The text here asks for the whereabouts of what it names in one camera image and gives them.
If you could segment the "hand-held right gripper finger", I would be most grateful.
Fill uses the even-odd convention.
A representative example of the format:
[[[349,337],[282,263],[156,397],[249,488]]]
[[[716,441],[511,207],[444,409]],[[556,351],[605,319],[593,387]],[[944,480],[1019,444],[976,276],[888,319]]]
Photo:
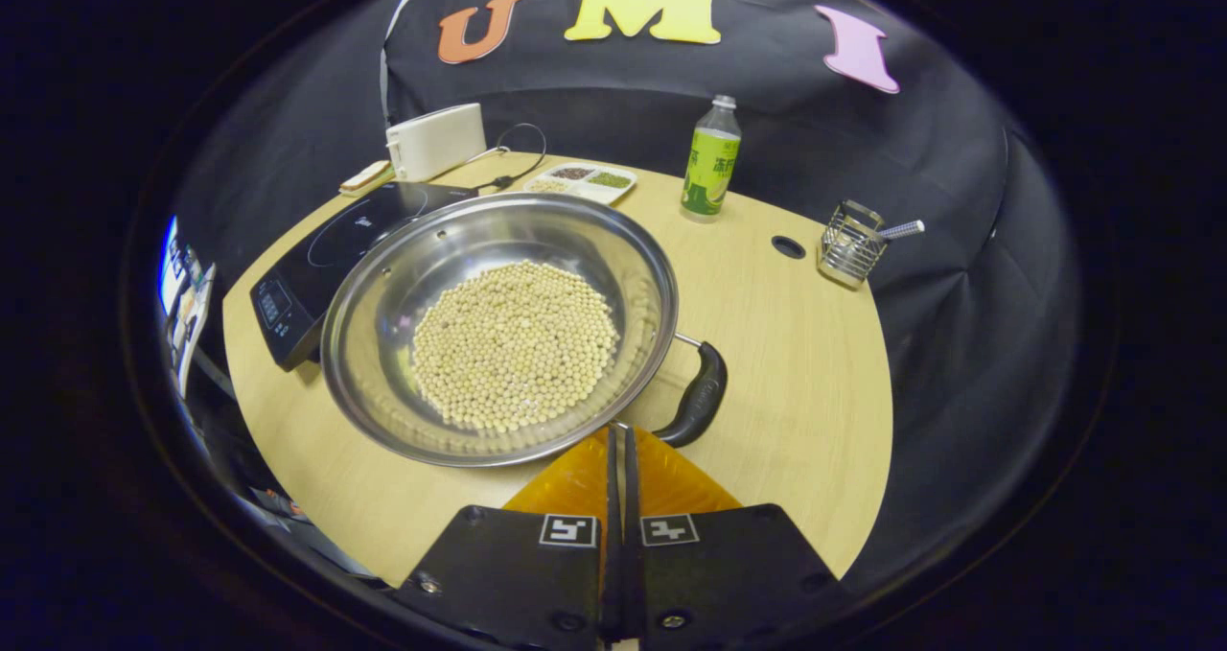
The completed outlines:
[[[653,433],[625,435],[623,622],[643,650],[767,650],[849,593],[775,503],[739,506]]]
[[[616,433],[548,463],[503,508],[460,508],[394,597],[498,647],[602,647],[618,628]]]

